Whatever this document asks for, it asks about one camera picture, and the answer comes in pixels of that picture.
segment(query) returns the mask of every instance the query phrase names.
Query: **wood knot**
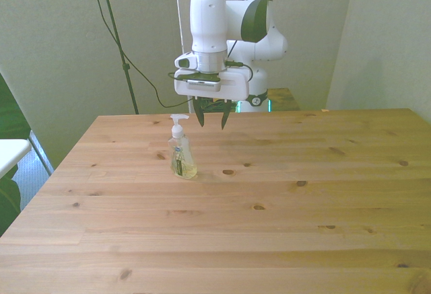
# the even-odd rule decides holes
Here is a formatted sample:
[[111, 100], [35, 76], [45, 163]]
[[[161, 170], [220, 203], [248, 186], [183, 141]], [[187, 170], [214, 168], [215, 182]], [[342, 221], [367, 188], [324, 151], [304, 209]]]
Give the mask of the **wood knot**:
[[131, 275], [132, 275], [132, 270], [131, 269], [125, 269], [120, 274], [120, 280], [123, 281], [125, 279], [128, 279]]
[[341, 150], [339, 150], [338, 148], [335, 147], [330, 147], [330, 150], [332, 150], [334, 153], [340, 154], [340, 155], [345, 155], [345, 153]]
[[223, 170], [223, 174], [225, 174], [225, 175], [234, 175], [235, 171], [234, 170]]
[[263, 205], [253, 205], [254, 210], [265, 210], [266, 208]]

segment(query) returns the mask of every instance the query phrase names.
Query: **bottle label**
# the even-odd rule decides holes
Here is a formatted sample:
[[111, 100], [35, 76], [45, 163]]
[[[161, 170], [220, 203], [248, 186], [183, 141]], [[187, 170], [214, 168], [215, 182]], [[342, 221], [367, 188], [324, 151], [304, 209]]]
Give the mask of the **bottle label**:
[[181, 164], [181, 160], [176, 160], [176, 173], [179, 176], [183, 176], [183, 165]]

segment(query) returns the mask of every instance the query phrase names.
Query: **white panel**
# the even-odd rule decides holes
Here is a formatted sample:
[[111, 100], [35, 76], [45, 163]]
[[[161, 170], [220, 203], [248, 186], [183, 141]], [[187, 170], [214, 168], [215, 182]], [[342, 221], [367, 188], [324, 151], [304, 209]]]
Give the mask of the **white panel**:
[[[185, 52], [191, 49], [189, 2], [179, 0]], [[325, 107], [349, 0], [274, 0], [278, 30], [288, 39], [280, 61], [261, 62], [269, 87], [288, 87], [301, 109]]]
[[431, 122], [430, 6], [352, 0], [328, 108], [411, 108]]
[[[125, 52], [162, 101], [184, 101], [167, 76], [181, 53], [176, 0], [111, 3]], [[133, 113], [96, 0], [0, 0], [0, 30], [0, 71], [54, 166], [97, 115]], [[131, 76], [141, 113], [187, 111], [163, 109], [144, 78], [133, 70]]]

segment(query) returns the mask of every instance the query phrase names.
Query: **pump nozzle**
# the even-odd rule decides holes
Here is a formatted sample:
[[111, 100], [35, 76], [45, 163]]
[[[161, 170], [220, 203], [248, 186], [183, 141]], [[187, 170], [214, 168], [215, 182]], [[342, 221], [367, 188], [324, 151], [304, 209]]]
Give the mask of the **pump nozzle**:
[[180, 119], [189, 119], [189, 116], [187, 116], [186, 114], [171, 114], [170, 117], [173, 119], [175, 124], [172, 127], [172, 136], [174, 138], [181, 138], [184, 135], [184, 133], [183, 133], [183, 128], [181, 125], [179, 125], [178, 121]]

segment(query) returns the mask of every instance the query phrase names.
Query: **tabletop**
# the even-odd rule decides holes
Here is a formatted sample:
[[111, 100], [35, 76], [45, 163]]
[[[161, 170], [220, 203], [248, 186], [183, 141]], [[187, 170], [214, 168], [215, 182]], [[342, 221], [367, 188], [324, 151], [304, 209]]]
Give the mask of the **tabletop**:
[[0, 238], [0, 293], [431, 293], [431, 126], [411, 110], [96, 119]]
[[31, 144], [24, 139], [0, 139], [0, 178], [8, 173], [31, 148]]

